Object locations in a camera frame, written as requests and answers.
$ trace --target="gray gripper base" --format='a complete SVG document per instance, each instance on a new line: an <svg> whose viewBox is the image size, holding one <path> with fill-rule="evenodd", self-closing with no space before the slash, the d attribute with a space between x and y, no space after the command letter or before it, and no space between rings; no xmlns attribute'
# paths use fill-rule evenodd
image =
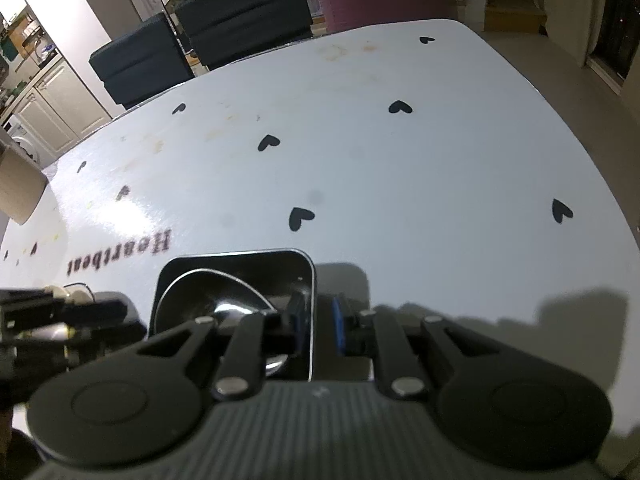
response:
<svg viewBox="0 0 640 480"><path fill-rule="evenodd" d="M258 396L217 405L187 442L151 462L84 471L48 462L31 480L605 480L584 462L517 472L473 459L416 402L372 383L267 382Z"/></svg>

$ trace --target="bolt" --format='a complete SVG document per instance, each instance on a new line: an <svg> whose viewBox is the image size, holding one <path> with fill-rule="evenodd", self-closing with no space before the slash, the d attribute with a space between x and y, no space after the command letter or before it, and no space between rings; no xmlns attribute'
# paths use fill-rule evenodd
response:
<svg viewBox="0 0 640 480"><path fill-rule="evenodd" d="M213 318L211 316L200 316L194 319L194 321L200 325L203 323L211 323L213 321Z"/></svg>
<svg viewBox="0 0 640 480"><path fill-rule="evenodd" d="M424 383L417 377L398 377L391 383L391 389L401 397L419 394Z"/></svg>
<svg viewBox="0 0 640 480"><path fill-rule="evenodd" d="M249 383L242 377L225 377L216 383L216 391L220 395L237 395L247 391Z"/></svg>
<svg viewBox="0 0 640 480"><path fill-rule="evenodd" d="M438 323L442 321L442 316L424 316L422 319L425 323Z"/></svg>

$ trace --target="white table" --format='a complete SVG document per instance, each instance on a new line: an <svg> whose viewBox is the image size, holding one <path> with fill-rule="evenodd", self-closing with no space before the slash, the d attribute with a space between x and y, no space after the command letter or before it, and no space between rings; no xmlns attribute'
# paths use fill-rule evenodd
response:
<svg viewBox="0 0 640 480"><path fill-rule="evenodd" d="M412 113L389 113L396 100ZM267 134L280 144L260 152ZM148 320L175 256L295 247L320 293L463 318L605 387L617 431L640 421L634 238L569 128L459 23L367 27L214 70L50 171L32 218L9 224L0 286L86 282ZM574 217L557 223L554 199ZM294 207L315 213L296 232Z"/></svg>

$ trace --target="cardboard tube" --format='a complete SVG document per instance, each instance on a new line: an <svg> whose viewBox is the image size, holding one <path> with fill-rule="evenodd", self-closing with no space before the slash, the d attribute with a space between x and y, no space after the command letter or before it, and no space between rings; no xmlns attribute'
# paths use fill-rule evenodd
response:
<svg viewBox="0 0 640 480"><path fill-rule="evenodd" d="M0 155L0 210L24 224L40 201L47 177L13 146L5 146Z"/></svg>

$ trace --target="table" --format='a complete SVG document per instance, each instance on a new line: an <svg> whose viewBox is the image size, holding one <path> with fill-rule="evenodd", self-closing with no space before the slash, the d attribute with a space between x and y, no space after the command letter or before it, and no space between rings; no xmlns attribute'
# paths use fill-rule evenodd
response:
<svg viewBox="0 0 640 480"><path fill-rule="evenodd" d="M442 313L589 376L616 431L640 421L625 218L549 104L457 22L376 25L216 69L48 171L32 218L8 226L0 286L85 282L148 320L173 257L299 248L319 293Z"/></svg>

